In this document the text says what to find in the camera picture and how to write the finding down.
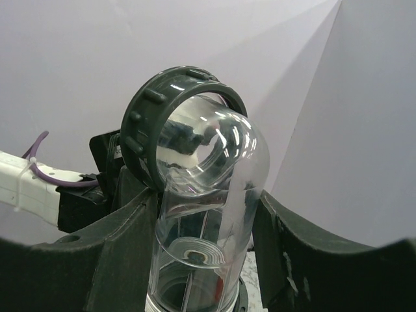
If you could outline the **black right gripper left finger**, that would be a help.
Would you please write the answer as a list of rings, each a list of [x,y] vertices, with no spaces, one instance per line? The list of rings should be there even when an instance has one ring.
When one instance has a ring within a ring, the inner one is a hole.
[[[127,205],[54,243],[1,240],[2,311],[143,311],[157,195]]]

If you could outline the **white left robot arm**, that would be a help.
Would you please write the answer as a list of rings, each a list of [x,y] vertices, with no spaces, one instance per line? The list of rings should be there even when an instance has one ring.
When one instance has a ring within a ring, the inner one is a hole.
[[[27,211],[65,233],[73,233],[113,210],[122,159],[118,130],[94,136],[89,148],[98,172],[48,166],[37,159],[42,132],[20,157],[1,152],[1,202]]]

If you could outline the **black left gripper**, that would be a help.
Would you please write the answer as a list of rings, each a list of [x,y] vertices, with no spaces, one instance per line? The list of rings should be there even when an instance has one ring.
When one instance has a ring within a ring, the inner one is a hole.
[[[117,211],[129,201],[122,195],[120,177],[125,163],[120,149],[120,131],[90,139],[89,148],[98,169],[83,174],[77,187],[58,187],[60,195],[57,227],[73,233]]]

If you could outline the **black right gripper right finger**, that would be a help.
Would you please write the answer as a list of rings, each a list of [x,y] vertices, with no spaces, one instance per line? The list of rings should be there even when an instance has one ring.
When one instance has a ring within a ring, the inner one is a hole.
[[[338,235],[261,195],[253,225],[269,311],[414,311],[415,239],[378,248]]]

